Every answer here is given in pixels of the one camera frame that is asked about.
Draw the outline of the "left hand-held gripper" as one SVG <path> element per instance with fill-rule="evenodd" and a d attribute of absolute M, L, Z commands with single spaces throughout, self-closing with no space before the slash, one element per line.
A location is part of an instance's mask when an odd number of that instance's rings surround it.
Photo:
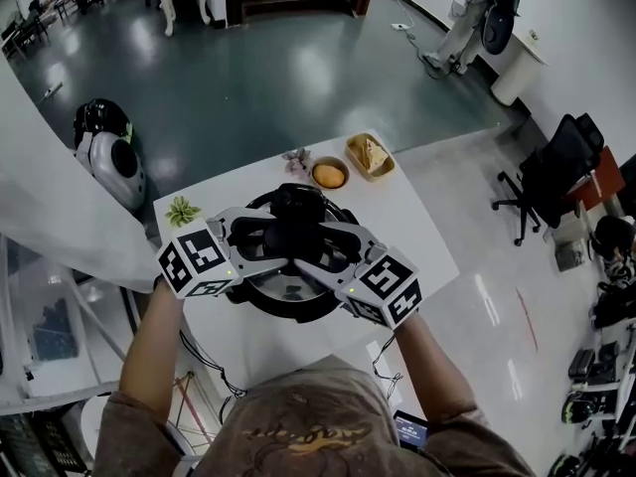
<path fill-rule="evenodd" d="M 156 254 L 160 272 L 178 299 L 219 296 L 246 279 L 276 272 L 287 258 L 230 261 L 228 246 L 258 246 L 277 218 L 257 209 L 226 209 L 176 229 Z"/>

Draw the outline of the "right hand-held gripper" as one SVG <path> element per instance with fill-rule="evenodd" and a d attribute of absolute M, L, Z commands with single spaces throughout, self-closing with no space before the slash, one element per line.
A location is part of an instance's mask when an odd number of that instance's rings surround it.
<path fill-rule="evenodd" d="M 396 329 L 422 302 L 417 268 L 395 247 L 388 247 L 356 224 L 323 224 L 325 240 L 349 261 L 372 261 L 362 272 L 356 264 L 333 272 L 301 259 L 293 264 L 323 286 L 340 291 L 356 317 Z"/>

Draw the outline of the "person's right forearm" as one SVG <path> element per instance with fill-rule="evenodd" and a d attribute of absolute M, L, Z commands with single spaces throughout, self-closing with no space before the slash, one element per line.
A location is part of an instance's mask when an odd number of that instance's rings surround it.
<path fill-rule="evenodd" d="M 477 408 L 474 393 L 417 313 L 394 335 L 422 412 L 429 422 L 443 422 Z"/>

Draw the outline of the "person's left forearm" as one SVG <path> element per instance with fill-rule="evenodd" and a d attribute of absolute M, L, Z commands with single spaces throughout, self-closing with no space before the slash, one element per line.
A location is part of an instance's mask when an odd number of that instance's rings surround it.
<path fill-rule="evenodd" d="M 119 390 L 146 406 L 165 424 L 172 404 L 183 301 L 164 279 L 150 296 L 147 310 L 124 360 Z"/>

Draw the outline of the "green succulent plant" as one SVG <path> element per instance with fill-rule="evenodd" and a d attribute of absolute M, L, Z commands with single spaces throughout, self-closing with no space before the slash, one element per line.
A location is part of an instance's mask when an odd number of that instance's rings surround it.
<path fill-rule="evenodd" d="M 171 228 L 181 228 L 191 223 L 201 213 L 201 208 L 194 206 L 183 196 L 175 196 L 169 204 L 165 218 Z"/>

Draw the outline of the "orange bun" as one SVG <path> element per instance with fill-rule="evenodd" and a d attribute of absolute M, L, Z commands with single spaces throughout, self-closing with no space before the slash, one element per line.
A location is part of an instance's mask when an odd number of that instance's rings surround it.
<path fill-rule="evenodd" d="M 339 189 L 346 181 L 346 176 L 338 167 L 319 164 L 312 170 L 313 180 L 321 188 Z"/>

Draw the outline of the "pink succulent plant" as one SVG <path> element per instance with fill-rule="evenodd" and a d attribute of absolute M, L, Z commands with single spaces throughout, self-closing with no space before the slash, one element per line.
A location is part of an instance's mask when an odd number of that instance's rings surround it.
<path fill-rule="evenodd" d="M 284 171 L 290 175 L 302 177 L 308 176 L 312 169 L 311 152 L 300 147 L 296 150 L 284 152 L 281 158 L 285 161 Z"/>

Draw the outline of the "round wooden bowl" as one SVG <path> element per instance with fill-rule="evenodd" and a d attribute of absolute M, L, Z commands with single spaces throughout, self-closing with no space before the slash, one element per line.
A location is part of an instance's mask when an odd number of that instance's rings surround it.
<path fill-rule="evenodd" d="M 349 181 L 349 177 L 350 177 L 350 173 L 349 173 L 349 169 L 348 169 L 348 167 L 346 166 L 346 164 L 345 164 L 342 160 L 340 160 L 340 159 L 338 159 L 338 158 L 336 158 L 336 157 L 324 156 L 324 157 L 321 157 L 321 158 L 317 159 L 317 160 L 314 162 L 314 165 L 313 165 L 313 167 L 312 167 L 312 169 L 311 169 L 311 179 L 312 179 L 313 183 L 314 183 L 314 184 L 315 184 L 318 188 L 320 188 L 320 189 L 322 189 L 322 190 L 331 190 L 331 189 L 321 188 L 321 187 L 320 187 L 318 184 L 316 184 L 316 183 L 314 182 L 314 180 L 313 180 L 312 170 L 313 170 L 313 168 L 314 168 L 315 166 L 317 166 L 317 165 L 319 165 L 319 164 L 328 164 L 328 165 L 332 165 L 332 166 L 338 167 L 339 169 L 341 169 L 341 170 L 343 171 L 343 173 L 344 173 L 344 174 L 345 174 L 345 176 L 346 176 L 346 181 L 345 181 L 345 183 L 344 183 L 344 184 L 343 184 L 340 188 L 344 187 L 344 186 L 348 183 L 348 181 Z"/>

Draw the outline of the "cake slice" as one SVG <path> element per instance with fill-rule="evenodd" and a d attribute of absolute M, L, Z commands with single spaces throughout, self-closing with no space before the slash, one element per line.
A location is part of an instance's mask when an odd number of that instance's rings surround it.
<path fill-rule="evenodd" d="M 371 138 L 367 138 L 362 147 L 363 164 L 369 174 L 374 174 L 383 167 L 388 159 L 384 148 Z"/>

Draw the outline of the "rectangular wooden tray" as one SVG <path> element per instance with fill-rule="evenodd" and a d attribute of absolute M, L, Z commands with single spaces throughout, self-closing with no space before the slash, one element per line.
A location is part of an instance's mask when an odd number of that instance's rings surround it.
<path fill-rule="evenodd" d="M 369 174 L 363 164 L 362 147 L 367 138 L 371 138 L 381 145 L 388 154 L 388 159 L 384 163 L 383 167 L 377 170 L 374 174 Z M 369 132 L 359 133 L 348 138 L 346 141 L 345 153 L 361 176 L 370 183 L 378 182 L 385 178 L 396 167 L 396 161 L 390 154 L 389 150 L 378 137 Z"/>

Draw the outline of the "person's brown printed t-shirt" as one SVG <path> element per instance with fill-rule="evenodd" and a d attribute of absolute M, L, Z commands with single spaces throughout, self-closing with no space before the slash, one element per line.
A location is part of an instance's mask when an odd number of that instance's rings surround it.
<path fill-rule="evenodd" d="M 192 477 L 534 477 L 478 406 L 428 423 L 423 447 L 403 449 L 366 373 L 341 361 L 303 369 L 240 399 Z M 166 423 L 121 391 L 111 396 L 94 477 L 174 477 L 182 462 Z"/>

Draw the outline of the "clear plastic storage box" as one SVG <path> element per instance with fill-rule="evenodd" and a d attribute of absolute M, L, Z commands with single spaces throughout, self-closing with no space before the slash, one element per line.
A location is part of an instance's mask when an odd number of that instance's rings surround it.
<path fill-rule="evenodd" d="M 8 287 L 23 394 L 44 398 L 95 386 L 80 308 L 64 269 L 35 259 L 8 276 Z"/>

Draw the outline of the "black office chair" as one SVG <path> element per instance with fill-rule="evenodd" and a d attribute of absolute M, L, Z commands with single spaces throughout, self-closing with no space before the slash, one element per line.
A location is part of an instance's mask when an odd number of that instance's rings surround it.
<path fill-rule="evenodd" d="M 534 222 L 535 233 L 542 225 L 552 230 L 559 227 L 561 217 L 574 210 L 566 196 L 597 168 L 603 147 L 604 138 L 589 114 L 567 114 L 550 142 L 521 163 L 515 179 L 504 171 L 498 173 L 497 180 L 506 183 L 514 197 L 496 200 L 491 208 L 512 206 L 520 211 L 520 234 L 514 245 L 523 244 L 528 221 Z"/>

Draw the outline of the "white rounded cabinet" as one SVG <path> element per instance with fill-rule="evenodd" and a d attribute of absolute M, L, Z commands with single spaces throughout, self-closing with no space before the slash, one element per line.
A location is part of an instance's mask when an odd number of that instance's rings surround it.
<path fill-rule="evenodd" d="M 550 65 L 539 51 L 539 40 L 533 41 L 528 32 L 525 36 L 513 35 L 520 44 L 518 52 L 491 86 L 492 95 L 502 105 L 511 106 L 541 68 Z"/>

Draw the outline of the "black hard case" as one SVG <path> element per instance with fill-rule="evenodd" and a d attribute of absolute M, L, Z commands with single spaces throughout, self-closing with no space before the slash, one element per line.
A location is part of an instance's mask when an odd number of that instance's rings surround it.
<path fill-rule="evenodd" d="M 567 374 L 573 381 L 582 381 L 588 377 L 595 361 L 595 352 L 592 349 L 579 349 L 574 355 Z"/>

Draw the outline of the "red wooden cabinet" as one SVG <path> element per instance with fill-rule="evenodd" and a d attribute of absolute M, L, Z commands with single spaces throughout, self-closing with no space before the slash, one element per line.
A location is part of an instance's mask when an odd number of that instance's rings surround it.
<path fill-rule="evenodd" d="M 583 203 L 588 211 L 617 195 L 626 183 L 608 146 L 600 153 L 595 170 L 584 177 L 566 196 L 568 203 Z"/>

